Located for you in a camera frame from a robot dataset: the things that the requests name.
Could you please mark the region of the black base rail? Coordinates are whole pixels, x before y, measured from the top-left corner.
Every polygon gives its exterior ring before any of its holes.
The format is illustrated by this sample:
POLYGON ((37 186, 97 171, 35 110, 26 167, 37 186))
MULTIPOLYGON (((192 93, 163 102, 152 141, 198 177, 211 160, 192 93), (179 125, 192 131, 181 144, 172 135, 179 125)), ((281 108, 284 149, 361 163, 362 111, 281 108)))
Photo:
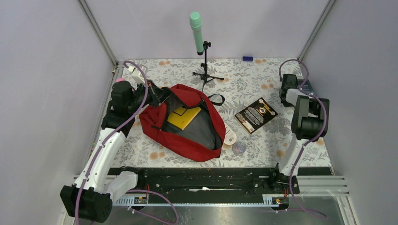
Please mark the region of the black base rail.
POLYGON ((299 194, 296 176, 260 168, 111 168, 108 176, 124 171, 138 174, 136 189, 150 190, 173 204, 261 203, 263 195, 299 194))

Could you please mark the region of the pink metronome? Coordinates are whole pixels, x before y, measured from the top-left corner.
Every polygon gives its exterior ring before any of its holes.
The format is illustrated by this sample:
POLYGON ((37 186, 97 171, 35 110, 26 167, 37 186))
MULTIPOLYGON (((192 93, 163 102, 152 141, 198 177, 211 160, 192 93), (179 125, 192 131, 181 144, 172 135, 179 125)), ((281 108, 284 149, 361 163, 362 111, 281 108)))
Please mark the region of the pink metronome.
POLYGON ((120 83, 120 82, 125 82, 126 80, 124 78, 118 78, 116 79, 115 83, 120 83))

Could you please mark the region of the dark blue book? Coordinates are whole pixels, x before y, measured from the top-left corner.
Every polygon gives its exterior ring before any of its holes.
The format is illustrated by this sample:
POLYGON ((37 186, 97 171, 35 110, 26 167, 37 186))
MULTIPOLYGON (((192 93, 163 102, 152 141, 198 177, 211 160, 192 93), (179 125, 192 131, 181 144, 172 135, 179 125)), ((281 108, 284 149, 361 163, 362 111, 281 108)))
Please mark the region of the dark blue book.
POLYGON ((304 79, 298 79, 297 89, 299 89, 300 87, 306 93, 314 93, 314 90, 309 80, 305 81, 304 79))

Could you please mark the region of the black book under yellow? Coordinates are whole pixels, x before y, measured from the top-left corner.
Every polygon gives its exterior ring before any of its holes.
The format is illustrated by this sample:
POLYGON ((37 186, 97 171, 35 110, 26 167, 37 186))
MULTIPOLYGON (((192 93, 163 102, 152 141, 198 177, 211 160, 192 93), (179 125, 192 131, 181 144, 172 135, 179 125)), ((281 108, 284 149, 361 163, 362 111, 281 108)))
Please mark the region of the black book under yellow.
POLYGON ((261 97, 234 116, 242 127, 252 134, 277 115, 278 113, 261 97))

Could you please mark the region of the red backpack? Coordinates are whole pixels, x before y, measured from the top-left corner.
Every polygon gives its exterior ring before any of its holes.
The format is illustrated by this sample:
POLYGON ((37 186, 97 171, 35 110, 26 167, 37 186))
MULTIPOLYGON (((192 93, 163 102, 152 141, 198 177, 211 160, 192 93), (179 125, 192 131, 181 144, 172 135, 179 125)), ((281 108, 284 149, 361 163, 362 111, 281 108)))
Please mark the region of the red backpack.
POLYGON ((160 106, 148 106, 140 115, 141 128, 145 135, 174 153, 196 162, 206 162, 218 158, 226 136, 223 119, 216 106, 221 102, 210 100, 202 91, 177 84, 164 87, 168 98, 160 106), (168 121, 178 107, 184 109, 200 108, 199 113, 180 129, 168 121))

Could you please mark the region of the clear round plastic container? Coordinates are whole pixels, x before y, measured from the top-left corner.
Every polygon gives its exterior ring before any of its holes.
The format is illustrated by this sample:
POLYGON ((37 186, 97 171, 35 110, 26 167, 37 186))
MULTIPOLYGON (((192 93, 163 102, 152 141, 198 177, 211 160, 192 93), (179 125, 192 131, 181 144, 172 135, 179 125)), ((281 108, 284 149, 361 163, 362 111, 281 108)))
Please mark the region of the clear round plastic container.
POLYGON ((241 156, 246 152, 246 148, 247 145, 244 142, 239 141, 233 145, 232 152, 237 156, 241 156))

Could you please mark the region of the white oval card package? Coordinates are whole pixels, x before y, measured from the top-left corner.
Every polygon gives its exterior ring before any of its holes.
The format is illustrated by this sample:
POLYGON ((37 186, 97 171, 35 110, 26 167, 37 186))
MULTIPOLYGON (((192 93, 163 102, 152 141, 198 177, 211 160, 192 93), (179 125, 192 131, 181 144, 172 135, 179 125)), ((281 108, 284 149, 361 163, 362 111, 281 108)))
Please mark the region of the white oval card package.
POLYGON ((226 145, 233 145, 237 141, 237 135, 236 133, 228 126, 227 123, 224 123, 226 133, 225 133, 225 138, 224 138, 224 144, 226 145))

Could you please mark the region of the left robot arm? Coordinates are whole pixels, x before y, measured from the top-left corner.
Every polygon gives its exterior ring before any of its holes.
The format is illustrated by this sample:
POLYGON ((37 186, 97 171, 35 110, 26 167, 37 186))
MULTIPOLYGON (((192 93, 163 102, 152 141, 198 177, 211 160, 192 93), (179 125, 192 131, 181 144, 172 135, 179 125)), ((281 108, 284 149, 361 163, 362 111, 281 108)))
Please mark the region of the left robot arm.
POLYGON ((106 177, 136 115, 147 105, 161 105, 169 96, 169 91, 157 87, 151 80, 139 84, 136 89, 125 80, 113 84, 94 150, 74 183, 61 189, 60 197, 69 216, 103 223, 113 203, 128 190, 135 193, 144 190, 146 181, 135 172, 122 172, 108 184, 106 177))

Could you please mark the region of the black microphone tripod stand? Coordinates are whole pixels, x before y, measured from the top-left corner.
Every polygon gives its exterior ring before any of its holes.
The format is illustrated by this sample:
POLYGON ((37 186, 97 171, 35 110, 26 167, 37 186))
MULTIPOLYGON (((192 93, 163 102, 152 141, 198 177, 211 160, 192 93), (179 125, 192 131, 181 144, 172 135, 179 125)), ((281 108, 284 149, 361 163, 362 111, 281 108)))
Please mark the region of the black microphone tripod stand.
POLYGON ((201 65, 200 65, 200 66, 204 69, 204 73, 202 73, 202 74, 199 74, 199 73, 196 73, 196 72, 193 72, 193 73, 192 73, 193 75, 199 76, 200 79, 203 81, 203 84, 202 84, 202 91, 204 90, 205 85, 206 85, 207 83, 209 83, 210 81, 214 80, 214 79, 218 79, 218 80, 220 80, 220 81, 224 81, 224 78, 215 77, 215 76, 211 76, 211 75, 208 74, 207 49, 208 49, 209 47, 211 47, 211 43, 210 43, 210 42, 207 42, 207 41, 204 41, 204 42, 203 42, 203 48, 204 48, 204 51, 203 51, 203 53, 204 53, 204 63, 201 63, 201 65))

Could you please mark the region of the mint green microphone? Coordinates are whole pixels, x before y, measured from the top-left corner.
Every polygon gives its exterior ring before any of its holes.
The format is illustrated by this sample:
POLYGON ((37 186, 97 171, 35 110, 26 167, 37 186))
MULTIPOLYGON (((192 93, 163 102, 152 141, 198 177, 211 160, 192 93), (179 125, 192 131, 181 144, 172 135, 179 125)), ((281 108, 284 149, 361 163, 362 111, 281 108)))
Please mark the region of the mint green microphone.
POLYGON ((204 41, 201 32, 202 18, 199 12, 192 12, 190 14, 190 27, 193 32, 197 54, 202 55, 204 52, 204 44, 203 44, 204 41))

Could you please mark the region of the small blue block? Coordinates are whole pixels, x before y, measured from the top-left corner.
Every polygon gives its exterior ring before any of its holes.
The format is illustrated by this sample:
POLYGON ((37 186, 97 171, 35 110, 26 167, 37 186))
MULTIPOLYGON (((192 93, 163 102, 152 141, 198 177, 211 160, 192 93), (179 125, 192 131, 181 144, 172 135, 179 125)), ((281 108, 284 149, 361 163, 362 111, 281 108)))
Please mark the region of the small blue block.
POLYGON ((242 61, 253 61, 253 57, 252 56, 243 56, 242 61))

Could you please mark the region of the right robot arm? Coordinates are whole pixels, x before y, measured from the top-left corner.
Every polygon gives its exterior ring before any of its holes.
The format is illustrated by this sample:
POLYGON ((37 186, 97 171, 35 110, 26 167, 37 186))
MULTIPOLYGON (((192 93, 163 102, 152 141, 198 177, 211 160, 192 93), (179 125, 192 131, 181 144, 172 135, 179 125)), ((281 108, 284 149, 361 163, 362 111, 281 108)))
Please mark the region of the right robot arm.
POLYGON ((309 143, 324 137, 328 130, 329 106, 327 98, 315 96, 299 87, 296 75, 284 74, 280 88, 284 106, 293 106, 291 122, 292 139, 284 157, 276 164, 267 185, 274 193, 299 193, 297 174, 309 143))

